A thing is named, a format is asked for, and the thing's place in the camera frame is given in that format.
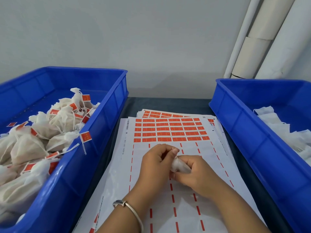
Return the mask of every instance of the sheet of red labels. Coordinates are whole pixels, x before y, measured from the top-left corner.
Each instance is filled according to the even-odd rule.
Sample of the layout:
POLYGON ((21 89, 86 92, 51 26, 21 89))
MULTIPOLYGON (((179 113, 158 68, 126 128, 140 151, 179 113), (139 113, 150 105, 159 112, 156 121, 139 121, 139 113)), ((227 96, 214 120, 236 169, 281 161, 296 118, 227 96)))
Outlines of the sheet of red labels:
MULTIPOLYGON (((162 143, 178 147, 178 155, 202 156, 262 219, 232 160, 226 140, 220 137, 222 127, 217 126, 221 127, 214 116, 185 116, 151 110, 138 112, 137 118, 122 119, 112 160, 74 232, 95 232, 99 229, 113 210, 112 203, 122 199, 134 187, 143 155, 162 143)), ((158 199, 150 206, 144 221, 144 232, 227 232, 227 229, 210 200, 187 186, 168 180, 158 199)))

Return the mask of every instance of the table surface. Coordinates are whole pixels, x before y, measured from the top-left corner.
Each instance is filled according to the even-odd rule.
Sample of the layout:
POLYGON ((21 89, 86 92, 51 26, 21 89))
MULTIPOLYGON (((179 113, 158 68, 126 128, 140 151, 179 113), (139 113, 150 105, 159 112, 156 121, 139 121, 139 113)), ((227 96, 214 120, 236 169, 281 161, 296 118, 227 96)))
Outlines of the table surface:
MULTIPOLYGON (((119 116, 117 124, 112 131, 111 137, 107 143, 107 146, 103 152, 102 158, 96 168, 94 177, 90 183, 90 186, 85 193, 84 199, 80 206, 79 211, 74 219, 70 232, 75 227, 79 217, 81 216, 88 200, 90 199, 93 191, 95 190, 99 180, 101 179, 108 163, 111 160, 112 152, 115 147, 115 141, 118 134, 118 127, 120 118, 136 117, 136 113, 142 109, 160 110, 172 113, 184 113, 184 114, 207 114, 214 115, 213 111, 209 107, 209 99, 177 99, 177 98, 139 98, 129 97, 124 105, 124 108, 119 116)), ((236 147, 227 131, 224 129, 228 143, 230 145, 235 162, 238 166, 239 172, 251 192, 257 207, 266 222, 266 225, 272 233, 277 232, 293 232, 292 228, 279 211, 278 207, 268 194, 260 180, 249 166, 242 153, 236 147)))

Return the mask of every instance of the person's right hand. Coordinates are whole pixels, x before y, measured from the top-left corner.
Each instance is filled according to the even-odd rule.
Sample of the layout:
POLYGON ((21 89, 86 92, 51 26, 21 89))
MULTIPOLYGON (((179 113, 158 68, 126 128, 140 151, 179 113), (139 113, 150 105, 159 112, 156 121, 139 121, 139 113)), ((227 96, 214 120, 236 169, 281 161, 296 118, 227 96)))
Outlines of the person's right hand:
POLYGON ((201 156, 180 155, 178 158, 191 168, 191 173, 170 173, 170 177, 174 180, 191 187, 195 192, 206 198, 213 198, 226 188, 227 184, 201 156))

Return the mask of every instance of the bracelet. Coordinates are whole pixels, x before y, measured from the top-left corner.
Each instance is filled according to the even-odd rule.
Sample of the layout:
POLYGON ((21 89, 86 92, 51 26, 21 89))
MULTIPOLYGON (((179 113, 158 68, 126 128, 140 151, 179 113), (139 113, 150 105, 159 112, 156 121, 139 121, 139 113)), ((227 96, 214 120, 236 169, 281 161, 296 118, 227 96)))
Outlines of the bracelet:
POLYGON ((113 204, 113 207, 116 207, 117 205, 121 205, 122 207, 125 207, 127 206, 132 212, 133 214, 135 215, 135 217, 137 218, 138 220, 138 223, 139 223, 139 226, 140 226, 140 232, 143 232, 144 231, 144 226, 142 224, 142 221, 140 220, 137 212, 134 210, 134 208, 132 208, 126 201, 123 201, 123 200, 116 200, 113 204))

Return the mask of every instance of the blue tray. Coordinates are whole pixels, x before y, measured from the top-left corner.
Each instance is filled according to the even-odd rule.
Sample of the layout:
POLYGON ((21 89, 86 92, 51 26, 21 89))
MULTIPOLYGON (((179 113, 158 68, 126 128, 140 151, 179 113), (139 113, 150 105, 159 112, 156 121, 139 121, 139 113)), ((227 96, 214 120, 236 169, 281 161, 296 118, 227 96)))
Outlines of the blue tray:
POLYGON ((272 106, 290 131, 311 130, 311 83, 217 79, 210 107, 295 232, 311 231, 311 167, 253 109, 272 106))
POLYGON ((47 112, 60 98, 71 98, 70 88, 90 94, 99 107, 80 133, 89 131, 84 154, 80 138, 66 153, 46 181, 24 218, 0 232, 68 232, 86 192, 100 156, 124 106, 128 91, 126 70, 68 67, 44 67, 0 85, 2 110, 0 133, 7 133, 10 123, 20 124, 38 111, 47 112))

